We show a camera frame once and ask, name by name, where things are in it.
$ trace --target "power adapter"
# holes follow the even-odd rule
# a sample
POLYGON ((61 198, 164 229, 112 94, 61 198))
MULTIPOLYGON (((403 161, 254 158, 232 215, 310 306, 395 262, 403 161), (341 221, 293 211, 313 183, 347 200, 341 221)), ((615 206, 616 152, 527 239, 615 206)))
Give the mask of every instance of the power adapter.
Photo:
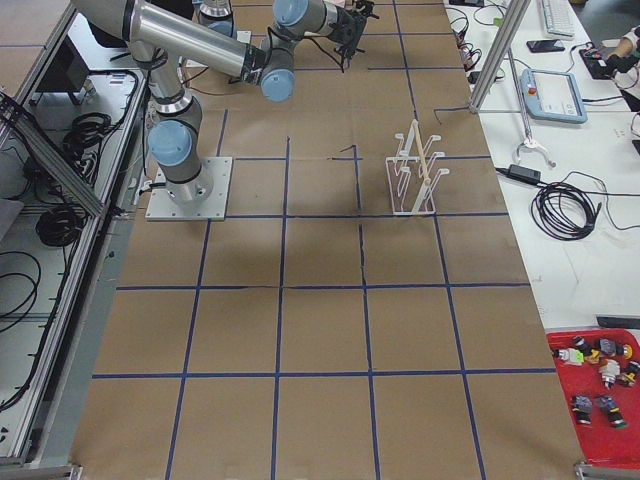
POLYGON ((503 174, 507 178, 529 185, 540 183, 540 172, 520 165, 511 164, 509 168, 496 168, 496 172, 503 174))

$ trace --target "white mounting plate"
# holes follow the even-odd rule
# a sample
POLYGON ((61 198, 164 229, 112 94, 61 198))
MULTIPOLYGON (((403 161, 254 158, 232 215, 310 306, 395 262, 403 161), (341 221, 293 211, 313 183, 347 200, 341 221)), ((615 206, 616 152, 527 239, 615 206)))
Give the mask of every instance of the white mounting plate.
MULTIPOLYGON (((209 170, 213 177, 211 195, 202 201, 178 204, 169 196, 165 188, 156 188, 151 192, 146 219, 152 221, 224 220, 233 158, 206 157, 202 159, 202 167, 209 170)), ((165 181, 162 170, 158 170, 155 182, 164 183, 165 181)))

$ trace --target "white keyboard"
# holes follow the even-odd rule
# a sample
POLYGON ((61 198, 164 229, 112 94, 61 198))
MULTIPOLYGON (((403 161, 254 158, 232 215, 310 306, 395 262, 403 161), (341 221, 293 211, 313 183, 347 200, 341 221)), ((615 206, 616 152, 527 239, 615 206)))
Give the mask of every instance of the white keyboard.
POLYGON ((551 37, 573 38, 573 20, 568 0, 540 0, 544 25, 551 37))

